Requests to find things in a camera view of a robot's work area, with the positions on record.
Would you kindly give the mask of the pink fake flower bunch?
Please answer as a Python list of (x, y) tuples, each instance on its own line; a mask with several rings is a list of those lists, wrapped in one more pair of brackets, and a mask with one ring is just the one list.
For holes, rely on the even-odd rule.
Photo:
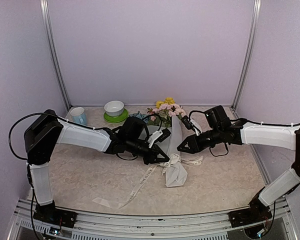
[(150, 115), (147, 118), (149, 126), (162, 126), (170, 128), (172, 126), (173, 117), (181, 120), (186, 115), (185, 110), (176, 103), (168, 104), (163, 103), (159, 108), (148, 108), (147, 114)]

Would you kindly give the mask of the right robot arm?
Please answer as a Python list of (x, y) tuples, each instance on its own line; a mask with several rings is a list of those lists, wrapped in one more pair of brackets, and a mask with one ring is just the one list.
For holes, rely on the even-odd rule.
[(181, 121), (188, 130), (194, 131), (177, 147), (180, 152), (200, 153), (212, 149), (217, 144), (263, 145), (279, 147), (295, 152), (291, 167), (276, 180), (262, 188), (249, 202), (249, 207), (231, 211), (230, 224), (233, 228), (250, 225), (274, 216), (270, 206), (285, 194), (300, 185), (300, 123), (270, 124), (248, 120), (230, 119), (221, 105), (203, 112), (210, 127), (205, 132), (199, 129), (190, 115)]

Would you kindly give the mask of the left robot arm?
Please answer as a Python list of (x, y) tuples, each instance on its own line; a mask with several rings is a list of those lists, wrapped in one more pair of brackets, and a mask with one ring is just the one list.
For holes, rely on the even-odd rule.
[(27, 154), (27, 177), (32, 188), (32, 219), (74, 228), (77, 213), (56, 207), (49, 176), (49, 162), (57, 145), (91, 149), (119, 157), (125, 152), (141, 157), (145, 165), (167, 163), (168, 155), (158, 145), (171, 131), (159, 126), (150, 132), (145, 121), (129, 116), (122, 126), (93, 128), (68, 121), (53, 110), (37, 113), (38, 117), (24, 133)]

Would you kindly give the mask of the yellow fake flower stem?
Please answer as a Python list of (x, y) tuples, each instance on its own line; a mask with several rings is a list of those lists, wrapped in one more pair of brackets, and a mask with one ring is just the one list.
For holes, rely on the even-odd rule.
[(161, 105), (163, 104), (168, 104), (168, 105), (172, 105), (172, 104), (175, 104), (175, 100), (172, 98), (172, 97), (166, 97), (165, 100), (161, 101), (161, 100), (158, 100), (156, 103), (155, 103), (155, 106), (156, 108), (159, 108)]

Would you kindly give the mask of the cream printed ribbon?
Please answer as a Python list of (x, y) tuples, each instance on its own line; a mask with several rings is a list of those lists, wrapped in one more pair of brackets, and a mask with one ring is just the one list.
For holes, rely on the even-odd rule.
[(185, 167), (182, 165), (182, 163), (184, 163), (187, 166), (195, 167), (195, 166), (200, 166), (203, 163), (203, 159), (204, 158), (202, 156), (196, 158), (184, 159), (179, 154), (172, 153), (169, 156), (168, 162), (151, 165), (146, 170), (144, 175), (141, 177), (138, 183), (133, 187), (133, 189), (131, 190), (131, 192), (129, 193), (129, 195), (127, 196), (124, 202), (107, 200), (101, 197), (96, 197), (92, 201), (96, 204), (114, 210), (118, 210), (125, 207), (136, 197), (140, 189), (144, 186), (147, 180), (150, 179), (150, 177), (155, 172), (157, 167), (162, 168), (161, 175), (162, 176), (165, 175), (165, 186), (167, 188), (181, 187), (185, 184), (188, 177), (188, 172), (185, 169)]

